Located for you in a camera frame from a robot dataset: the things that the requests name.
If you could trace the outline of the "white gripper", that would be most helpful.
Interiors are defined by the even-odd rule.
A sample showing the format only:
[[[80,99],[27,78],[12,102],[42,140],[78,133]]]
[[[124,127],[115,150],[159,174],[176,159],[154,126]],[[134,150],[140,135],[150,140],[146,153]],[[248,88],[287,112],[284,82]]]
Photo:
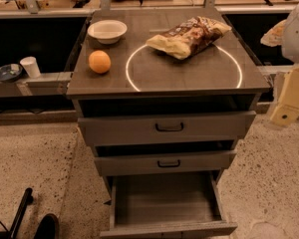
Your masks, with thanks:
[[[268,47],[282,44],[282,36],[286,21],[282,20],[273,26],[260,39],[260,43]],[[286,127],[299,118],[299,65],[294,66],[284,75],[282,89],[270,121],[276,126]]]

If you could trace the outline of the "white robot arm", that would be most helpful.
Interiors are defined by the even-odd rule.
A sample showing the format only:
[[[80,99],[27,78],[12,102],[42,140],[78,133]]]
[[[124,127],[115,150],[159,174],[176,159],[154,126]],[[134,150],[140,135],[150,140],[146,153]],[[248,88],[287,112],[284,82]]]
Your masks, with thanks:
[[[263,35],[260,43],[280,46],[283,57],[294,63],[284,75],[282,90],[270,115],[273,124],[285,127],[299,118],[299,3],[286,20]]]

